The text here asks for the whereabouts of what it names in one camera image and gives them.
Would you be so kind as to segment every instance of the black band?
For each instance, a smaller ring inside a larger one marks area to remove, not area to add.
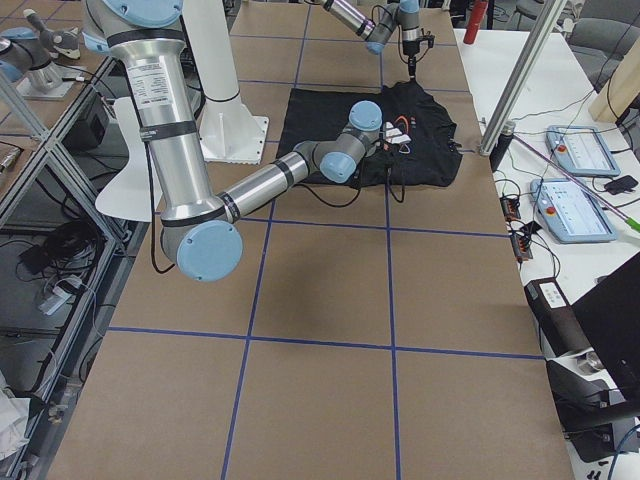
[[[144,30],[129,30],[128,32],[116,33],[107,38],[107,45],[113,47],[120,43],[132,42],[134,40],[182,40],[184,35],[179,30],[171,30],[168,28],[147,28]]]
[[[183,218],[180,220],[162,220],[162,225],[165,227],[187,227],[189,225],[200,224],[208,222],[209,220],[215,220],[218,217],[225,216],[224,207],[220,207],[213,212],[203,213],[197,217]]]
[[[284,173],[284,176],[287,179],[287,188],[291,188],[295,183],[295,179],[293,178],[293,173],[291,172],[289,165],[287,165],[280,159],[276,160],[275,162],[272,162],[271,165],[275,165],[280,169],[282,173]]]
[[[358,30],[356,31],[356,35],[360,36],[362,35],[362,32],[364,32],[364,29],[367,27],[369,22],[367,22],[366,20],[362,21],[362,24],[360,24],[360,27],[358,27]]]
[[[206,97],[207,100],[211,100],[212,102],[225,103],[225,102],[230,102],[234,98],[237,98],[238,95],[240,95],[240,90],[238,90],[238,93],[236,93],[233,97],[225,98],[224,100],[216,100],[215,98],[207,97],[206,95],[204,96]]]
[[[238,208],[238,204],[235,202],[235,200],[231,198],[231,195],[229,195],[227,192],[221,192],[218,195],[218,198],[222,200],[226,207],[229,209],[229,213],[231,213],[233,221],[236,222],[237,220],[239,220],[241,217],[240,209]]]
[[[151,125],[140,129],[140,139],[143,142],[163,140],[165,138],[179,137],[196,133],[198,126],[193,120],[187,122],[165,123],[164,125]]]
[[[49,60],[47,60],[46,62],[44,62],[42,65],[38,66],[38,67],[31,67],[29,69],[30,72],[35,72],[37,70],[42,70],[45,67],[48,67],[49,65],[51,65],[52,60],[49,58]]]

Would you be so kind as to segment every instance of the screen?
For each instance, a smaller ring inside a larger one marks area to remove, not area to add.
[[[573,310],[625,398],[640,399],[640,253],[576,301]]]

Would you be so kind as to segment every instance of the white desk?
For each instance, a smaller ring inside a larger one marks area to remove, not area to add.
[[[486,118],[488,121],[524,46],[528,32],[483,30],[478,33],[473,45],[462,43],[464,30],[456,30],[455,33],[469,88],[474,97],[478,120]],[[590,90],[592,90],[591,84],[562,36],[552,34],[510,117],[517,118],[529,113],[564,108],[568,104],[584,98]],[[589,115],[588,107],[595,96],[596,94],[592,92],[584,103],[579,102],[561,112],[527,117],[517,122],[516,131],[542,132],[552,124],[593,125],[599,130],[615,127],[609,123],[594,122]],[[617,129],[603,135],[612,150],[622,150],[628,147]],[[539,151],[549,153],[543,134],[524,135],[521,133],[520,136]],[[632,152],[618,154],[615,158],[623,174],[640,179],[640,164]],[[544,173],[545,178],[559,176],[553,169],[546,170],[546,164],[542,160],[533,156],[515,141],[511,144],[510,152],[505,155],[500,165],[500,171],[504,173],[506,178],[518,183],[523,193],[528,192],[529,183],[537,177],[519,172],[514,167],[534,174],[542,175]],[[495,178],[502,178],[502,175],[497,172]],[[596,185],[601,188],[602,181],[596,181]],[[516,191],[512,185],[505,182],[497,184],[499,192],[502,192],[503,187],[507,193],[515,193]],[[637,198],[638,195],[640,193],[616,196],[606,194],[606,198],[614,204],[621,204]],[[531,196],[521,198],[520,211],[525,222],[533,219]],[[625,208],[624,211],[637,219],[640,217],[640,202]],[[540,235],[545,238],[562,262],[558,283],[572,303],[594,286],[597,277],[611,273],[640,250],[640,234],[634,233],[613,214],[609,213],[608,216],[619,234],[619,239],[611,243],[561,245],[547,232],[540,232]],[[548,277],[552,274],[550,255],[536,245],[533,245],[532,252],[534,259],[524,262],[522,266],[523,285],[532,279]],[[563,360],[562,363],[565,366],[572,366],[569,359]],[[601,377],[602,375],[594,376],[589,380]],[[608,467],[599,467],[597,462],[593,464],[581,462],[573,447],[569,443],[567,446],[576,479],[586,478],[592,470],[596,472],[603,470],[600,479],[606,478]],[[635,480],[639,477],[640,454],[621,456],[616,465],[614,479]]]

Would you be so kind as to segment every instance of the brown cardboard surface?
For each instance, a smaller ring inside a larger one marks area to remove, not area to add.
[[[274,83],[241,82],[242,102],[252,115],[269,117],[267,140],[280,140],[291,85]]]
[[[298,39],[231,38],[238,80],[293,83],[301,48]]]
[[[322,199],[342,205],[354,198],[356,190],[344,186],[309,185]],[[322,204],[302,187],[294,187],[276,201],[273,218],[325,224],[385,225],[384,187],[362,189],[358,199],[347,208]]]
[[[397,49],[384,50],[382,68],[385,85],[392,86],[396,82],[407,81],[407,66],[398,59]],[[455,44],[436,45],[429,50],[416,67],[416,80],[427,91],[469,91],[460,53]]]
[[[453,44],[447,14],[425,15]],[[345,31],[320,7],[269,3],[244,3],[234,30],[243,101],[270,117],[269,140],[296,80],[381,85],[379,59],[359,41],[251,37],[297,37],[302,23],[311,38]],[[384,62],[385,83],[406,80],[397,51]],[[437,46],[419,72],[424,87],[467,90],[455,46]],[[471,142],[471,97],[438,98]],[[257,167],[208,168],[219,191]],[[336,202],[355,194],[317,191]],[[521,358],[539,351],[486,159],[466,155],[447,189],[389,200],[390,225],[385,197],[367,188],[330,209],[292,189],[237,224],[241,263],[212,284],[155,274],[147,238],[112,322],[147,333],[109,333],[51,478],[391,479],[396,462],[405,480],[568,478],[544,363]],[[400,351],[420,348],[465,356]],[[483,357],[501,354],[510,358]],[[190,416],[165,421],[177,403]]]
[[[252,343],[229,480],[395,478],[389,352]]]
[[[275,224],[254,333],[388,345],[388,298],[384,231]]]
[[[232,274],[215,283],[194,282],[177,268],[165,275],[155,273],[147,236],[111,324],[245,334],[251,317],[266,225],[242,221],[236,226],[244,242],[242,259]],[[159,242],[156,255],[161,266],[168,264]]]
[[[307,40],[298,84],[380,86],[380,59],[359,42]]]
[[[61,5],[62,2],[59,1],[51,1],[51,0],[29,0],[28,2],[23,2],[19,0],[3,0],[0,2],[0,17],[11,17],[11,18],[19,18],[23,20],[22,25],[25,27],[30,27],[29,22],[24,19],[24,15],[22,11],[25,8],[32,8],[40,18],[46,21]],[[5,23],[2,23],[2,30],[5,30],[7,27]]]
[[[404,203],[391,201],[389,209],[392,227],[507,233],[489,159],[473,153],[464,155],[451,185],[412,187]]]
[[[302,38],[309,9],[304,4],[244,2],[242,14],[233,23],[232,36]]]
[[[398,353],[403,480],[572,480],[543,361]]]
[[[47,478],[217,477],[243,348],[109,332]]]
[[[391,233],[398,345],[538,355],[506,238]]]

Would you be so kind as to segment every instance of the white label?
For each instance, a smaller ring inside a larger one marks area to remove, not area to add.
[[[540,290],[542,291],[544,298],[547,300],[547,303],[551,308],[567,306],[566,302],[562,298],[562,295],[560,295],[560,292],[558,291],[555,283],[541,283]]]
[[[127,68],[129,82],[139,109],[171,105],[167,70],[162,63],[147,63]]]

